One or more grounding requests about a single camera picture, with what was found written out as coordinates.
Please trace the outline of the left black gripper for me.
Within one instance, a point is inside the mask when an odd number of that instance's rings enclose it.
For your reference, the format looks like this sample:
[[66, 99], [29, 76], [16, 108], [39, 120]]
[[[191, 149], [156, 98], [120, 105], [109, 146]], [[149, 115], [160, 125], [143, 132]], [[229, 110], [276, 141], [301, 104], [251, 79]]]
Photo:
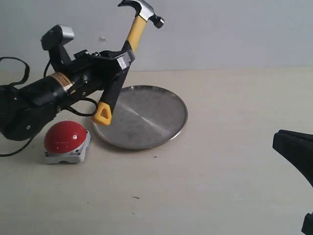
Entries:
[[107, 88], [115, 75], [129, 68], [135, 60], [131, 49], [92, 54], [83, 50], [76, 55], [74, 60], [67, 58], [65, 61], [60, 53], [52, 56], [53, 69], [64, 74], [73, 84], [66, 97], [61, 99], [63, 103], [75, 103], [86, 95]]

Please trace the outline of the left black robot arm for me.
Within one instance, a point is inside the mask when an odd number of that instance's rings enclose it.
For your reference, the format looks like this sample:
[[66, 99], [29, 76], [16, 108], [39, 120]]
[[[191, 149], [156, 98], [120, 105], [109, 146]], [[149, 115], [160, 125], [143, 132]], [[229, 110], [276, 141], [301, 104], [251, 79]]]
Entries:
[[95, 91], [101, 101], [114, 108], [120, 93], [119, 76], [135, 56], [129, 48], [88, 54], [83, 50], [68, 64], [59, 64], [55, 73], [23, 88], [14, 84], [0, 88], [0, 132], [7, 139], [23, 141], [36, 136], [56, 115]]

